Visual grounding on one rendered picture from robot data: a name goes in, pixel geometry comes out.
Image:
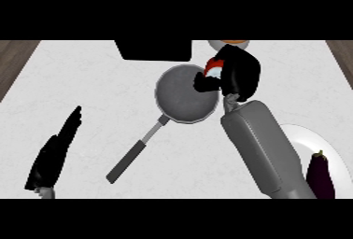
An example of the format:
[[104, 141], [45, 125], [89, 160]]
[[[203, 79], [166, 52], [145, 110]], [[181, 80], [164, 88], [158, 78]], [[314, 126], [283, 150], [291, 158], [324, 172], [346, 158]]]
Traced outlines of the white plate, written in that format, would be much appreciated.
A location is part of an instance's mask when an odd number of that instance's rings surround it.
[[312, 155], [322, 151], [328, 159], [328, 171], [337, 199], [353, 199], [353, 179], [340, 153], [312, 130], [296, 124], [283, 124], [281, 129], [302, 159], [302, 172], [308, 172]]

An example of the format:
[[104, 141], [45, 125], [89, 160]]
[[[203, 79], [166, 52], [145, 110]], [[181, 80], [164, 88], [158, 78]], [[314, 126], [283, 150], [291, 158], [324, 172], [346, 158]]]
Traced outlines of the white bowl with orange contents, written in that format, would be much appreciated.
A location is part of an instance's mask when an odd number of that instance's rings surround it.
[[226, 45], [237, 46], [241, 49], [246, 49], [250, 41], [249, 40], [210, 40], [210, 46], [215, 50], [221, 50]]

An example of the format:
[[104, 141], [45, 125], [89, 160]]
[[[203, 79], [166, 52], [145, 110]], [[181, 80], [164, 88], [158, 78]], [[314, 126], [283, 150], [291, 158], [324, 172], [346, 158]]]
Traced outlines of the black appliance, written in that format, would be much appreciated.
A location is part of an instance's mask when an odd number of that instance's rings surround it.
[[192, 59], [191, 40], [117, 40], [117, 48], [125, 60], [189, 62]]

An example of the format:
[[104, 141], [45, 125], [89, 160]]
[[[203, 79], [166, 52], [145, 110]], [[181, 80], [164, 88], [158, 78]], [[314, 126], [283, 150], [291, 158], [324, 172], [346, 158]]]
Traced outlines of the grey frying pan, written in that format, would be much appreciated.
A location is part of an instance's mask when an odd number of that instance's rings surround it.
[[169, 121], [195, 124], [204, 121], [215, 113], [219, 104], [219, 93], [216, 91], [198, 92], [194, 88], [194, 79], [201, 71], [200, 66], [182, 64], [173, 66], [163, 73], [156, 84], [156, 104], [161, 111], [161, 116], [156, 126], [136, 141], [114, 169], [107, 174], [111, 184], [122, 177], [144, 148], [147, 148], [153, 136]]

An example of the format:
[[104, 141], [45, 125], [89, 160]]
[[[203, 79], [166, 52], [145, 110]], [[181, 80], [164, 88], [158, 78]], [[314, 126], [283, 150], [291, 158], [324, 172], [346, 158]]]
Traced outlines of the red can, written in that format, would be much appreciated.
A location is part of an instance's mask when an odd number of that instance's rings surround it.
[[221, 78], [221, 72], [223, 67], [223, 60], [210, 59], [206, 68], [204, 68], [204, 76]]

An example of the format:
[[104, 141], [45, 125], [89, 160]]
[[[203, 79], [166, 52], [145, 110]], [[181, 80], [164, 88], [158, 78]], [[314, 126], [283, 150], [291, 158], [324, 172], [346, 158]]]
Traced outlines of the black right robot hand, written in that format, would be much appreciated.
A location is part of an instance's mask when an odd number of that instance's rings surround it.
[[260, 61], [240, 47], [226, 45], [212, 58], [223, 60], [221, 78], [197, 73], [194, 87], [198, 92], [222, 91], [222, 95], [237, 95], [244, 103], [254, 95], [260, 83]]

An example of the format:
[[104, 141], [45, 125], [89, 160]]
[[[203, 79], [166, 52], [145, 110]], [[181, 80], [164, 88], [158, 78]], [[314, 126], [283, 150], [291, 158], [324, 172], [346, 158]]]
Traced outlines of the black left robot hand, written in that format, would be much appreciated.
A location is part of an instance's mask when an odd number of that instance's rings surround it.
[[52, 188], [55, 186], [80, 125], [82, 106], [74, 109], [60, 133], [51, 137], [39, 151], [26, 183], [27, 190]]

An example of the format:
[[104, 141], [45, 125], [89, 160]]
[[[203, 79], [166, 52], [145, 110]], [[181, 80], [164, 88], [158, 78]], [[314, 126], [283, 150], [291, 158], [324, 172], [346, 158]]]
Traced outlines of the purple eggplant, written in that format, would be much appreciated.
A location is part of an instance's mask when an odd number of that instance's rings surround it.
[[306, 182], [318, 199], [336, 198], [336, 188], [328, 170], [328, 159], [322, 151], [312, 155], [306, 171]]

